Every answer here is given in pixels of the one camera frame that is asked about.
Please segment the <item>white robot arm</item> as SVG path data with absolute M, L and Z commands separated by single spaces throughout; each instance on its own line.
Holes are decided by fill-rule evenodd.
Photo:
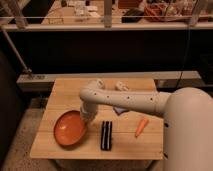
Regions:
M 163 171 L 213 171 L 213 97 L 193 87 L 172 93 L 106 90 L 100 80 L 84 86 L 81 117 L 92 121 L 99 105 L 161 117 Z

